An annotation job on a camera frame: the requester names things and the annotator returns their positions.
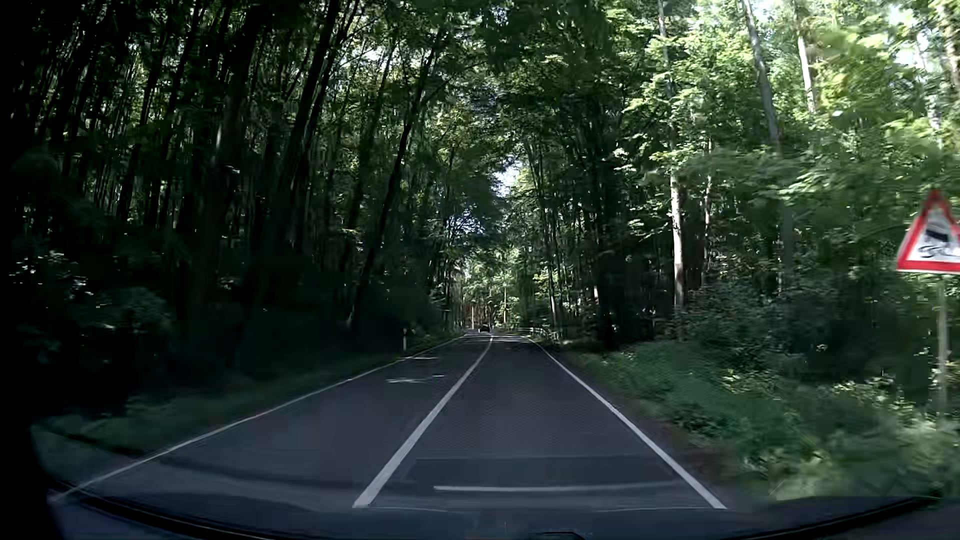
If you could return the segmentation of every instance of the road edge line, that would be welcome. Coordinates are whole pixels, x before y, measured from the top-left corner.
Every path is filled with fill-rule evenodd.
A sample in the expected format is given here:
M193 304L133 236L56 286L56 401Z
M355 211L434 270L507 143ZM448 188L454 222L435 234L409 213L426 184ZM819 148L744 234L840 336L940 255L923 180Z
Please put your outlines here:
M423 351L420 351L418 354L426 353L427 351L433 351L434 349L439 349L439 348L441 348L442 346L447 345L447 344L449 344L449 343L453 343L454 341L456 341L456 340L458 340L458 339L461 339L461 338L463 338L463 337L466 337L466 334L458 335L457 337L453 337L453 338L447 339L445 342L443 342L443 343L441 343L441 344L439 344L439 345L434 345L433 347L430 347L429 349L424 349ZM341 384L346 384L346 383L348 383L348 382L351 382L352 380L357 380L357 379L360 379L361 377L365 377L365 376L367 376L367 375L369 375L369 374L371 374L371 373L380 371L381 369L388 368L388 367L390 367L390 366L392 366L392 365L395 365L395 364L397 364L397 363L400 363L400 362L406 360L407 358L408 358L408 357L400 357L400 358L397 358L396 360L394 360L394 361L392 361L392 362L388 362L388 363L386 363L386 364L383 364L382 366L374 367L374 368L369 369L369 370L367 370L367 371L365 371L365 372L363 372L363 373L361 373L361 374L359 374L359 375L354 375L353 377L350 377L350 378L347 378L347 379L338 380L337 382L334 382L334 383L332 383L332 384L328 384L327 386L324 386L323 388L320 388L320 389L318 389L318 390L313 390L313 391L311 391L311 392L308 392L308 393L306 393L306 394L303 394L302 396L299 396L299 397L297 397L297 398L294 398L294 399L292 399L292 400L289 400L289 401L287 401L287 402L284 402L284 403L282 403L282 404L280 404L280 405L274 406L274 407L272 407L272 408L268 408L267 410L258 412L258 413L256 413L256 414L251 415L251 416L248 416L248 417L246 417L246 418L241 418L240 420L236 420L236 421L231 422L231 423L229 423L229 424L227 424L227 425L225 425L225 426L220 426L220 427L217 428L216 430L211 430L211 431L208 431L208 432L206 432L206 433L197 435L196 437L193 437L193 438L191 438L191 439L187 439L187 440L185 440L185 441L179 442L179 443L177 443L177 444L175 444L175 445L173 445L173 446L171 446L171 447L165 448L165 449L163 449L163 450L159 450L159 451L157 451L156 453L150 454L150 455L148 455L148 456L146 456L146 457L141 457L140 459L137 459L137 460L134 461L133 463L124 465L123 467L120 467L120 468L118 468L118 469L114 469L114 470L112 470L112 471L110 471L110 472L108 472L108 473L103 473L102 475L100 475L100 476L98 476L98 477L94 477L94 478L92 478L92 479L82 481L82 482L74 485L73 487L71 487L71 488L69 488L69 489L67 489L67 490L61 491L61 492L56 493L56 494L54 494L54 495L51 495L51 496L47 497L47 503L57 503L57 502L61 501L62 499L66 498L66 497L68 497L68 496L70 496L70 495L72 495L72 494L74 494L74 493L76 493L76 492L78 492L78 491L81 491L81 490L83 490L83 489L85 489L85 488L87 488L87 487L89 487L89 486L91 486L91 485L93 485L93 484L95 484L95 483L102 482L102 481L104 481L104 480L106 480L106 479L111 479L111 478L113 478L113 477L115 477L115 476L117 476L117 475L122 475L123 473L126 473L126 472L129 471L130 469L134 469L134 468L136 468L136 467L139 467L140 465L143 465L143 464L145 464L145 463L149 463L149 462L157 459L158 457L163 457L163 456L165 456L165 455L167 455L167 454L169 454L169 453L171 453L171 452L175 452L175 451L177 451L177 450L179 450L179 449L181 449L181 448L183 448L183 447L190 446L190 445L192 445L192 444L194 444L194 443L197 443L197 442L200 442L200 441L202 441L202 440L204 440L204 439L206 439L206 438L212 437L213 435L222 433L222 432L224 432L224 431L226 431L226 430L230 430L230 429L235 428L235 427L237 427L237 426L239 426L239 425L241 425L241 424L247 423L247 422L249 422L250 420L256 420L257 418L266 416L266 415L268 415L268 414L270 414L270 413L272 413L272 412L277 412L278 410L280 410L280 409L282 409L282 408L284 408L284 407L286 407L286 406L288 406L288 405L293 405L293 404L295 404L295 403L297 403L297 402L300 402L300 401L303 401L303 400L305 400L305 399L307 399L307 398L311 398L311 397L313 397L313 396L316 396L317 394L320 394L320 393L325 392L325 391L327 391L327 390L336 388L337 386L340 386Z
M436 405L433 406L433 409L427 413L427 415L420 420L420 423L413 430L412 433L407 437L403 444L400 445L400 448L396 449L394 455L390 457L387 461L387 464L380 469L380 472L373 477L370 485L368 485L360 496L357 497L356 501L353 502L354 508L366 508L373 503L373 500L376 499L376 496L380 494L380 490L383 489L383 486L386 485L387 481L390 480L390 477L396 472L396 468L400 466L400 463L403 462L403 459L414 449L414 445L417 444L417 441L423 436L423 433L427 428L430 427L430 424L440 415L440 411L444 410L446 404L453 398L453 395L457 393L457 390L464 385L464 382L473 373L473 370L480 365L480 360L487 355L487 352L490 350L490 346L493 344L493 335L490 336L490 341L487 342L487 348L483 350L483 353L477 357L473 362L473 365L467 369L467 371L460 376L460 378L450 386L450 389L446 391L444 396L440 398Z
M582 379L577 377L576 374L574 374L566 366L564 366L559 360L554 358L554 356L551 355L546 349L544 349L540 343L537 343L536 341L534 341L533 339L530 339L529 337L527 337L527 339L534 345L537 345L538 347L540 347L540 350L543 351L547 356L550 356L550 359L556 362L561 369L563 369L574 380L576 380L584 388L586 388L587 391L590 394L592 394L593 397L596 398L600 403L605 405L610 410L610 412L613 413L614 416L619 418L620 421L623 422L627 426L627 428L629 428L630 431L634 433L634 435L636 435L637 437L640 438L640 440L646 443L646 445L650 447L650 450L653 450L654 453L658 455L660 459L666 462L666 464L669 465L670 468L673 469L675 473L680 475L682 479L686 480L686 483L690 484L690 487L692 487L694 491L700 494L700 496L703 497L707 501L707 503L709 503L710 506L713 506L714 508L721 509L721 510L727 509L727 507L723 503L721 503L720 500L717 499L712 493L710 493L709 490L706 489L706 487L702 483L700 483L699 480L697 480L692 475L690 475L690 473L688 473L686 469L684 469L684 467L681 466L680 463L677 463L677 461L673 457L670 457L670 454L668 454L664 449L662 449L660 445L655 443L653 439L648 437L646 433L644 433L640 428L638 428L636 424L631 422L629 418L624 416L622 412L617 410L617 408L613 406L613 404L608 402L603 396L597 393L596 390L591 388L589 384L585 383Z

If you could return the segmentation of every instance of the forest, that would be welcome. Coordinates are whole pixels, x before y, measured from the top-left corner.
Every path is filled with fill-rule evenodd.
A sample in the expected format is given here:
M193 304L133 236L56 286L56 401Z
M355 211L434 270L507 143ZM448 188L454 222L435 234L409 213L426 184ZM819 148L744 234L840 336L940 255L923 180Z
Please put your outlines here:
M624 382L644 352L663 369L690 355L711 384L847 388L956 436L935 287L956 343L960 285L894 262L930 189L960 202L957 0L23 0L10 16L7 298L36 418L493 324L653 394ZM733 430L694 402L667 408ZM857 419L811 422L826 445ZM755 465L779 444L751 441Z

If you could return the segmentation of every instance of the undergrowth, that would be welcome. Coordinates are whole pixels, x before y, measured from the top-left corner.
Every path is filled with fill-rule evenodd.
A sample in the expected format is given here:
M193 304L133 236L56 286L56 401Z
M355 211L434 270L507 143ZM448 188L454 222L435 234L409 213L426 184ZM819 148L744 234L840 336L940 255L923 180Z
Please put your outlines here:
M722 367L691 343L567 357L608 388L682 428L692 444L733 448L734 467L778 500L822 495L960 497L960 434L937 430L880 378L810 385L773 370Z

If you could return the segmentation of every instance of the red triangle sign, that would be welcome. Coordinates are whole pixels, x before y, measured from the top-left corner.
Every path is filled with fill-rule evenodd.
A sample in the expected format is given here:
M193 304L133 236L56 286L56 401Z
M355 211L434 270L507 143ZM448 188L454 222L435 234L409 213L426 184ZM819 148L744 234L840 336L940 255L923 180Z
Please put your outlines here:
M900 244L897 270L960 274L960 227L950 213L949 201L936 189L930 191Z

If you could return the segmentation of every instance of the car hood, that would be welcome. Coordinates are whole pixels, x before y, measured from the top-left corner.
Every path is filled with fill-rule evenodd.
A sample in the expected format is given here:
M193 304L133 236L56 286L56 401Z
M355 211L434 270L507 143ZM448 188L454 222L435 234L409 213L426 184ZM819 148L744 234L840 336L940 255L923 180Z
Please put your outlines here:
M200 538L207 537L205 531L217 531L217 537L252 533L268 538L503 539L574 533L597 540L702 540L796 530L854 517L879 521L923 504L924 500L916 498L816 497L775 503L752 512L709 508L571 512L376 507L315 512L290 504L245 497L164 493L140 494L124 500L92 497L75 500L60 508L58 514L68 538L107 532L104 530L104 527L109 528L106 523L99 525L99 532L82 530L89 528L90 520L78 519L78 516L92 509L119 517L126 523Z

